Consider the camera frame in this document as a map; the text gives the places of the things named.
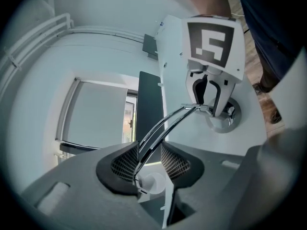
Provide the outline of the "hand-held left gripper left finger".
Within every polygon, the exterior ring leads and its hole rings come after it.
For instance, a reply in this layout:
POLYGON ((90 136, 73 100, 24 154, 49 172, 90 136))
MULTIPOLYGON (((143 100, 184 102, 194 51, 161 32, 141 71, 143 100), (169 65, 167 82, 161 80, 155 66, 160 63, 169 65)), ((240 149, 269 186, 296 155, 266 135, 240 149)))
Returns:
POLYGON ((47 230, 160 230, 138 201, 134 171, 139 143, 105 148, 61 142, 73 152, 21 194, 30 215, 47 230))

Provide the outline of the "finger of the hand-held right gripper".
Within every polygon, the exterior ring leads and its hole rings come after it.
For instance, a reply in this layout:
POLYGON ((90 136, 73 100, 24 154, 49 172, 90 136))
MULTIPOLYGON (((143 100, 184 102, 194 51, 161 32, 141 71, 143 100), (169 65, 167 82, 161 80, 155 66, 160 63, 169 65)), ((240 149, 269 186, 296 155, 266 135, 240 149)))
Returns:
POLYGON ((209 83, 216 88, 216 97, 215 97, 214 106, 213 106, 213 115, 215 115, 217 107, 218 107, 219 99, 220 99, 221 88, 219 84, 214 82, 213 80, 210 80, 209 83))
POLYGON ((193 83, 193 93, 197 104, 204 104, 204 94, 208 83, 207 77, 207 75, 204 75, 202 79, 193 83))

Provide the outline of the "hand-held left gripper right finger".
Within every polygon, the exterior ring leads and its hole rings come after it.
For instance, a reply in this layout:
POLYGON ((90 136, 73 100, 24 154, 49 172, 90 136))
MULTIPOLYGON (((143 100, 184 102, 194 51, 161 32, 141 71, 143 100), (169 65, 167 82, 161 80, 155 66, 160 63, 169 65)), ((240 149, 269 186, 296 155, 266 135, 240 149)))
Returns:
POLYGON ((238 230, 240 202, 256 172, 260 147, 245 156, 162 142, 161 161, 174 185, 167 227, 238 230))

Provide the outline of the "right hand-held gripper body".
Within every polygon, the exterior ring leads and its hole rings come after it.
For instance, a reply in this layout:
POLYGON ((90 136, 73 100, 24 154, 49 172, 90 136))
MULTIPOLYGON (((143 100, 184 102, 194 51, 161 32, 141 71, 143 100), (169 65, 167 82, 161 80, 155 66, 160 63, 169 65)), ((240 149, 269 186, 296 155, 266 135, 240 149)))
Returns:
POLYGON ((216 114, 221 115, 236 84, 242 82, 245 42, 240 21, 216 15, 198 15, 182 20, 182 56, 188 61, 186 88, 196 103, 193 83, 207 75, 221 88, 216 114))

